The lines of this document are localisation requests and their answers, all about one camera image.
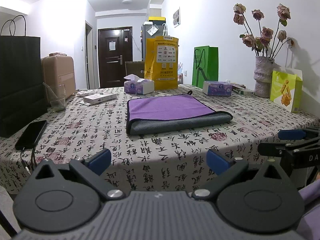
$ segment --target table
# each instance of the table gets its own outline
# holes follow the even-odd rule
[[[187,190],[199,188],[216,175],[205,162],[208,149],[213,148],[229,158],[241,156],[250,163],[263,163],[257,146],[262,141],[277,142],[280,129],[319,125],[319,119],[299,111],[289,113],[269,99],[242,96],[210,97],[191,85],[175,90],[158,90],[136,96],[123,92],[123,87],[102,89],[117,93],[117,99],[95,106],[80,104],[82,98],[72,96],[64,112],[49,112],[38,120],[49,124],[36,148],[36,160],[51,158],[54,163],[68,163],[76,157],[88,158],[108,148],[111,166],[101,175],[119,189]],[[186,94],[217,111],[233,115],[230,123],[182,131],[128,136],[125,132],[126,103],[131,98]],[[16,194],[28,178],[22,168],[20,153],[14,144],[24,129],[12,137],[0,138],[0,184]],[[30,160],[31,152],[23,158]]]

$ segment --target black paper bag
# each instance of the black paper bag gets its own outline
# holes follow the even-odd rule
[[[0,137],[47,112],[42,82],[40,38],[0,35]]]

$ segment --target black bag handle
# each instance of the black bag handle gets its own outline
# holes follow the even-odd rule
[[[17,18],[17,17],[19,17],[19,16],[21,16],[21,17],[24,19],[24,35],[26,36],[26,32],[27,32],[27,22],[26,22],[26,19],[25,19],[25,17],[24,17],[23,15],[17,15],[15,18]]]
[[[7,22],[10,22],[11,21],[11,23],[13,22],[14,23],[14,33],[13,33],[13,36],[14,36],[14,34],[16,33],[16,23],[14,22],[14,20],[7,20],[3,25],[2,25],[2,28],[1,28],[1,32],[0,32],[0,36],[1,36],[1,33],[2,33],[2,29],[3,29],[3,27],[5,26],[5,24],[7,23]],[[11,23],[10,23],[10,25],[9,25],[9,31],[10,31],[10,36],[12,36],[12,33],[11,33]]]

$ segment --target black smartphone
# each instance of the black smartphone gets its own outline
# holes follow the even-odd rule
[[[16,150],[21,151],[23,149],[33,149],[36,147],[47,125],[47,121],[30,123],[15,144],[14,147]]]

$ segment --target glass cup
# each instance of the glass cup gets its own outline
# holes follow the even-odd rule
[[[52,110],[58,112],[66,109],[66,88],[65,84],[47,88],[48,100]]]

